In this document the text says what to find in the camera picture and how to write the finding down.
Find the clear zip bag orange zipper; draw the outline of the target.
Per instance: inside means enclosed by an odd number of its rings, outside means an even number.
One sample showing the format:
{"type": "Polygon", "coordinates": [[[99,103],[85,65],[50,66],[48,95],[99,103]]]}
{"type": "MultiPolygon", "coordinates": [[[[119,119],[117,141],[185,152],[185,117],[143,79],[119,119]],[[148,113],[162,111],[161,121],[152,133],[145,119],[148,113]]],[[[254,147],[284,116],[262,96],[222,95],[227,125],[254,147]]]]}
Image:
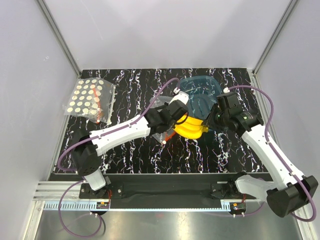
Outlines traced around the clear zip bag orange zipper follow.
{"type": "MultiPolygon", "coordinates": [[[[169,104],[172,97],[170,96],[158,96],[155,98],[155,101],[151,105],[151,109],[164,106],[166,104],[169,104]]],[[[162,145],[165,145],[174,135],[176,132],[170,128],[165,132],[162,133],[155,133],[152,136],[162,145]]]]}

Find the yellow toy banana bunch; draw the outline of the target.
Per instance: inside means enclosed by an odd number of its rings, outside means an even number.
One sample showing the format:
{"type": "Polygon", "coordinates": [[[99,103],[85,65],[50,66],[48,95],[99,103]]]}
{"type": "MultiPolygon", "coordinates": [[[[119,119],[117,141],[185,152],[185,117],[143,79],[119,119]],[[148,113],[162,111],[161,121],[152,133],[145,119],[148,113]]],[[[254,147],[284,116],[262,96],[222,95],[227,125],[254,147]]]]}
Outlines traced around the yellow toy banana bunch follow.
{"type": "Polygon", "coordinates": [[[187,116],[186,114],[181,117],[175,124],[173,130],[180,136],[190,139],[197,140],[203,133],[207,133],[209,128],[202,125],[203,120],[187,116]]]}

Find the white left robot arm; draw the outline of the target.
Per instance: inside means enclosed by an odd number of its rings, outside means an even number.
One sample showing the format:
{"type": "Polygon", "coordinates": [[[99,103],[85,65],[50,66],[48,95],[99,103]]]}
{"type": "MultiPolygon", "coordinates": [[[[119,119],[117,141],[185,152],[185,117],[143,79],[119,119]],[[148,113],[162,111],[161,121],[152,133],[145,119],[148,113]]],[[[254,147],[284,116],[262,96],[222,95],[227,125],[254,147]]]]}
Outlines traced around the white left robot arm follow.
{"type": "Polygon", "coordinates": [[[108,193],[99,156],[126,142],[172,129],[188,113],[188,100],[173,98],[168,104],[148,109],[145,115],[137,115],[102,130],[79,134],[70,155],[75,171],[89,184],[90,192],[97,198],[103,198],[108,193]]]}

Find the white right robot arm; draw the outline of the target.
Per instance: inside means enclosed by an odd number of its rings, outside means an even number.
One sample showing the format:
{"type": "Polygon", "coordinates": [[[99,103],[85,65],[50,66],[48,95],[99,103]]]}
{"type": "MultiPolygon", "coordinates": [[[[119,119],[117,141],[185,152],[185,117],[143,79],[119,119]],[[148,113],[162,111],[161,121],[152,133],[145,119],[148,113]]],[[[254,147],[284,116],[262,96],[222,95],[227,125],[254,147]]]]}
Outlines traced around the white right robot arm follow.
{"type": "Polygon", "coordinates": [[[248,144],[267,168],[271,181],[240,172],[227,182],[232,198],[246,194],[266,202],[278,216],[285,217],[309,204],[319,183],[305,176],[270,136],[262,119],[252,110],[243,110],[235,92],[222,93],[204,121],[210,129],[226,128],[248,144]]]}

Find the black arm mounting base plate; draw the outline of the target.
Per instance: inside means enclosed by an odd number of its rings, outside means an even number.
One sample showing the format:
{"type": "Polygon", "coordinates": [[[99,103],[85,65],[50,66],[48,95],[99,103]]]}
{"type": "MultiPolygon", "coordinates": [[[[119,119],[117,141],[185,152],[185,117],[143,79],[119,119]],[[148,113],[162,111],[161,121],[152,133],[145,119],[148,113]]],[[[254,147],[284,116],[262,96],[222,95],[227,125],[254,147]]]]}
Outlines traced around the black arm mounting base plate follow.
{"type": "Polygon", "coordinates": [[[228,183],[236,177],[237,173],[106,174],[102,190],[78,184],[68,195],[106,199],[110,190],[113,209],[213,209],[221,201],[243,199],[228,183]]]}

